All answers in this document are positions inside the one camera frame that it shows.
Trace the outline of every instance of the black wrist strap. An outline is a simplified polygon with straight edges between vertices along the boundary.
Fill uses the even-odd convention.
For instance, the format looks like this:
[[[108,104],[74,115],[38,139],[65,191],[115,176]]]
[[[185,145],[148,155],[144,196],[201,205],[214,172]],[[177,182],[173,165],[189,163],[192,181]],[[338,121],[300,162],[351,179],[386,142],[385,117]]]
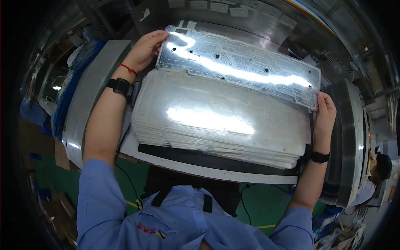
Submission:
[[[121,78],[118,78],[117,80],[110,79],[108,80],[106,87],[112,88],[115,93],[120,93],[126,98],[129,89],[129,82]]]
[[[314,152],[314,151],[312,151],[310,153],[310,159],[313,162],[319,162],[319,163],[327,162],[329,160],[329,156],[330,156],[330,154],[320,154],[320,153]]]

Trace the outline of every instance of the red string bracelet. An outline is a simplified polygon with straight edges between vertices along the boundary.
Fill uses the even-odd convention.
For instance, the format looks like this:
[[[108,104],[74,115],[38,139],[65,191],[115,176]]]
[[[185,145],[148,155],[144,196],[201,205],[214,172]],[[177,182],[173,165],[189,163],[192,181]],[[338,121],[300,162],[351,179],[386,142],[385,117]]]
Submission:
[[[135,73],[135,75],[138,74],[136,71],[134,71],[133,69],[129,68],[128,66],[126,66],[126,65],[124,65],[122,63],[120,63],[118,65],[127,68],[129,73]]]

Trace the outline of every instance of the black cap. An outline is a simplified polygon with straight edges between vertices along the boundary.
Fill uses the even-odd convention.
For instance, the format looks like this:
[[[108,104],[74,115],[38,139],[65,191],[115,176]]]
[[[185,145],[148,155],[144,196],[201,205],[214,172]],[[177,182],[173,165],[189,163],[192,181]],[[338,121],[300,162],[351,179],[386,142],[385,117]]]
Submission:
[[[376,171],[382,180],[389,179],[392,173],[392,160],[387,154],[378,152],[376,156]]]

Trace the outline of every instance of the fan grille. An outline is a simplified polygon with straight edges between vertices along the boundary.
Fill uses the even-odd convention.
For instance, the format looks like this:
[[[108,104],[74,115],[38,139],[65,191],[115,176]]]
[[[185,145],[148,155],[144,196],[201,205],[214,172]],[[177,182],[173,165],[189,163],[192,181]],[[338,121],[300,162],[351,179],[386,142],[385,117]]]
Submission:
[[[327,52],[327,60],[322,62],[322,73],[330,84],[337,83],[343,79],[353,81],[354,73],[350,63],[340,60],[338,52]]]

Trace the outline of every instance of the right hand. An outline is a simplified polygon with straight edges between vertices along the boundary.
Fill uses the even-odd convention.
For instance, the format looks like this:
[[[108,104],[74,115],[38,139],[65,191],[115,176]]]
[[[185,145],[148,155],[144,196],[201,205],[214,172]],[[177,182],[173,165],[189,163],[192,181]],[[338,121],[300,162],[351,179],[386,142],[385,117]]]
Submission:
[[[144,70],[153,58],[158,56],[161,42],[164,41],[168,35],[169,33],[167,31],[156,30],[142,36],[122,63],[136,72]]]
[[[336,118],[336,107],[332,98],[324,92],[317,95],[318,111],[314,125],[314,151],[329,154],[330,140]]]

